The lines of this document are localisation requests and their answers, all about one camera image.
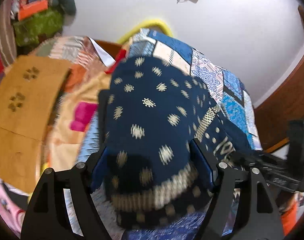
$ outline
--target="striped curtain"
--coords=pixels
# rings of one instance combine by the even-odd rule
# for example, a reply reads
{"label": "striped curtain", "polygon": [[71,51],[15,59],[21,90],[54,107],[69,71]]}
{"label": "striped curtain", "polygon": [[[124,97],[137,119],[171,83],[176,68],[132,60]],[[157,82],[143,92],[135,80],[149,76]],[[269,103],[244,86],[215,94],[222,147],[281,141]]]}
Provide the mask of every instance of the striped curtain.
{"label": "striped curtain", "polygon": [[10,24],[12,0],[4,0],[0,6],[0,55],[4,67],[12,64],[17,57],[15,36]]}

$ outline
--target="yellow rope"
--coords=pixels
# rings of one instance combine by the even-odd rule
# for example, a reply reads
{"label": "yellow rope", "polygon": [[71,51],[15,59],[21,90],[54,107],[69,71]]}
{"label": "yellow rope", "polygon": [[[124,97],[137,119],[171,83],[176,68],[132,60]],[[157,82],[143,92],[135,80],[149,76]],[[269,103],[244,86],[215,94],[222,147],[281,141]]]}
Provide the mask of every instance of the yellow rope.
{"label": "yellow rope", "polygon": [[138,33],[140,31],[140,28],[149,28],[149,27],[152,27],[152,26],[159,27],[165,35],[173,37],[172,31],[170,30],[170,28],[167,26],[167,24],[164,21],[159,20],[159,19],[153,19],[153,20],[146,20],[146,21],[141,22],[140,24],[135,26],[132,30],[130,30],[128,33],[123,35],[117,41],[117,43],[124,44],[135,33]]}

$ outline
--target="metal screw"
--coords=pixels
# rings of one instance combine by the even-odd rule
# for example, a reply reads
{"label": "metal screw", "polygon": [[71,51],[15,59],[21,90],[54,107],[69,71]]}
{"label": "metal screw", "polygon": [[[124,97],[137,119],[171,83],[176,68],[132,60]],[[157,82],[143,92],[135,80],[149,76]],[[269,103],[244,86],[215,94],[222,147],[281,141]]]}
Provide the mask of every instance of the metal screw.
{"label": "metal screw", "polygon": [[252,169],[252,172],[253,172],[254,174],[259,174],[259,173],[260,173],[260,171],[259,171],[258,168],[253,168],[253,169]]}
{"label": "metal screw", "polygon": [[76,168],[78,168],[78,169],[82,169],[84,167],[85,167],[85,163],[77,163],[76,164]]}
{"label": "metal screw", "polygon": [[219,167],[222,168],[222,169],[226,169],[228,167],[228,165],[224,162],[220,162]]}
{"label": "metal screw", "polygon": [[45,174],[51,174],[52,173],[52,171],[53,171],[53,169],[52,168],[47,168],[47,169],[45,169]]}

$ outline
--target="bed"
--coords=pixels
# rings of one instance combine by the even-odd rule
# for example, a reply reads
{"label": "bed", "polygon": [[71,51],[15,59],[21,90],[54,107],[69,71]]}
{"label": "bed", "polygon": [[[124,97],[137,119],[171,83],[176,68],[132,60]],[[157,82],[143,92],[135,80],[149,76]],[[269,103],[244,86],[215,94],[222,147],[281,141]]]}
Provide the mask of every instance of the bed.
{"label": "bed", "polygon": [[[99,42],[101,47],[116,57],[120,46]],[[201,52],[191,46],[154,30],[141,29],[122,48],[129,57],[153,56],[179,68],[186,75],[199,76],[208,86],[223,114],[247,136],[252,149],[262,149],[254,121],[252,102],[243,83],[230,71],[216,66]],[[109,87],[110,75],[101,62],[88,37],[58,37],[43,42],[33,55],[54,59],[67,59],[73,63],[72,77],[67,81],[53,109],[54,117],[48,125],[44,140],[42,162],[55,171],[72,168],[86,161],[98,151],[97,93]],[[79,109],[87,113],[86,120],[76,120]],[[26,193],[8,185],[11,192],[27,197]],[[66,207],[75,233],[82,235],[77,222],[69,190],[64,191]],[[156,230],[126,231],[116,224],[113,206],[106,200],[104,185],[92,194],[95,207],[113,240],[116,239],[192,239],[201,225],[205,211],[189,214],[165,228]],[[224,233],[233,228],[238,194],[232,205]]]}

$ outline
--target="white wall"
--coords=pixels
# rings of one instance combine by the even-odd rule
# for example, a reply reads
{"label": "white wall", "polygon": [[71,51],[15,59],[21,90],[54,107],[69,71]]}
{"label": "white wall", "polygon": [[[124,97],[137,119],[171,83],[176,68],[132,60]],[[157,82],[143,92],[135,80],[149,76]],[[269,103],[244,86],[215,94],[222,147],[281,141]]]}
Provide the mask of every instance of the white wall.
{"label": "white wall", "polygon": [[279,150],[273,152],[273,155],[285,160],[287,158],[288,150],[289,150],[289,144],[287,144],[287,145],[283,146],[282,148],[280,148]]}
{"label": "white wall", "polygon": [[145,19],[160,18],[174,36],[234,72],[255,106],[304,54],[296,0],[75,0],[65,35],[116,41]]}

